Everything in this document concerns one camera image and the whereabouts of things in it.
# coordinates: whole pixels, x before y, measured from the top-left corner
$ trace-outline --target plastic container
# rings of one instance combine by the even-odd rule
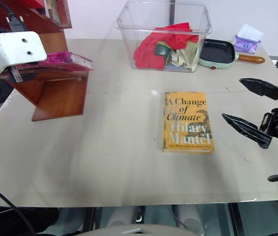
[[[189,23],[192,31],[164,28],[178,23]],[[164,68],[159,68],[166,71],[183,72],[195,71],[205,37],[212,29],[205,4],[181,0],[176,0],[175,3],[172,3],[170,0],[129,0],[117,19],[117,28],[120,29],[124,39],[131,67],[135,69],[142,69],[142,65],[139,65],[138,61],[134,60],[135,50],[150,34],[158,33],[157,35],[161,35],[161,38],[162,35],[166,37],[169,34],[175,37],[198,35],[196,51],[193,52],[193,57],[187,58],[188,62],[185,63],[186,66],[187,64],[189,65],[189,68],[185,68],[184,65],[180,67],[173,65],[172,62],[175,61],[175,57],[172,56],[168,57]],[[152,55],[153,48],[150,47],[149,50]],[[154,56],[144,58],[147,58],[146,61],[149,61],[152,57]]]

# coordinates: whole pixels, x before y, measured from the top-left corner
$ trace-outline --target white table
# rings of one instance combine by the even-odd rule
[[[278,86],[278,71],[237,61],[195,73],[134,70],[121,40],[68,40],[94,60],[84,115],[32,122],[34,106],[14,91],[0,110],[0,192],[19,206],[93,207],[278,200],[278,140],[269,149],[237,133],[221,113],[257,125],[278,101],[238,78]],[[164,153],[165,91],[204,91],[213,155]]]

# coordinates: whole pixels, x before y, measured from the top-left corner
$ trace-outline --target pan handle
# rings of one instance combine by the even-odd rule
[[[265,62],[265,59],[262,57],[248,56],[248,55],[244,55],[244,54],[239,54],[238,60],[248,61],[248,62],[257,63],[257,64],[262,64]]]

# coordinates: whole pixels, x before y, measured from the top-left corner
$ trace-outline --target frying pan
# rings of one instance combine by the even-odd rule
[[[227,69],[236,60],[257,64],[265,62],[265,59],[262,57],[235,53],[233,44],[229,42],[215,39],[206,39],[204,41],[199,58],[200,65],[210,67],[211,69]]]

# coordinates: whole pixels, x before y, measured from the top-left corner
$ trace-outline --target purple package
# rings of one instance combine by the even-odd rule
[[[257,51],[258,43],[261,41],[252,41],[245,38],[240,38],[235,36],[236,43],[234,44],[234,48],[236,52],[243,52],[243,53],[251,53],[255,54]]]

